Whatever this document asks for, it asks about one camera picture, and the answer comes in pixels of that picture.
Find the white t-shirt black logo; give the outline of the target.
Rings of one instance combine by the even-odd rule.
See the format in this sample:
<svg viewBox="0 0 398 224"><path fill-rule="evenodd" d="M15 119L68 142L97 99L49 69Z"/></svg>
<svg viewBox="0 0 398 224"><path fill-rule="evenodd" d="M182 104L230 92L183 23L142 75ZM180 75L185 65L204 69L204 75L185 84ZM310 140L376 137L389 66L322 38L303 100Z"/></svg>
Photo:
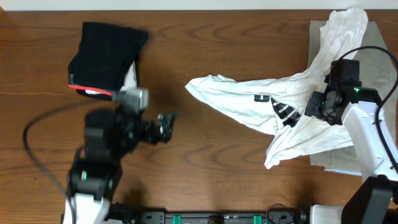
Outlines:
<svg viewBox="0 0 398 224"><path fill-rule="evenodd" d="M279 79L237 82L222 75L190 80L185 88L197 100L237 122L274 136L266 150L267 169L280 161L352 146L343 126L304 114L310 95L323 91L332 61L361 45L368 24L366 12L352 7L333 11L319 28L320 48L301 73Z"/></svg>

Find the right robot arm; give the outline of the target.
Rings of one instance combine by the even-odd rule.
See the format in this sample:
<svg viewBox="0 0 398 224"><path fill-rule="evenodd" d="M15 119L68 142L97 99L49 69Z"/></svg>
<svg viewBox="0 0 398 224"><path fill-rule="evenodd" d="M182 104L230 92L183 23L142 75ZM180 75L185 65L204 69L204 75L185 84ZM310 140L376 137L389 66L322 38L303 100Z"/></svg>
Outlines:
<svg viewBox="0 0 398 224"><path fill-rule="evenodd" d="M343 87L310 95L305 115L344 126L353 142L363 183L345 206L313 205L309 223L397 223L396 146L375 89Z"/></svg>

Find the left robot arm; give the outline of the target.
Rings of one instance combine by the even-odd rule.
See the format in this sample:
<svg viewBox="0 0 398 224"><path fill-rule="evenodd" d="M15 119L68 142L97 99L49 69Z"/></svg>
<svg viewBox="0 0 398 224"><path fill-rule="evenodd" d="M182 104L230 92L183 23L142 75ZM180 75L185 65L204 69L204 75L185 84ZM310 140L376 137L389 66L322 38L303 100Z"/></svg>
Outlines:
<svg viewBox="0 0 398 224"><path fill-rule="evenodd" d="M125 106L90 111L85 117L84 145L67 176L69 208L63 222L139 223L137 212L112 202L123 174L121 161L140 142L169 142L177 116L176 111L160 114L154 123Z"/></svg>

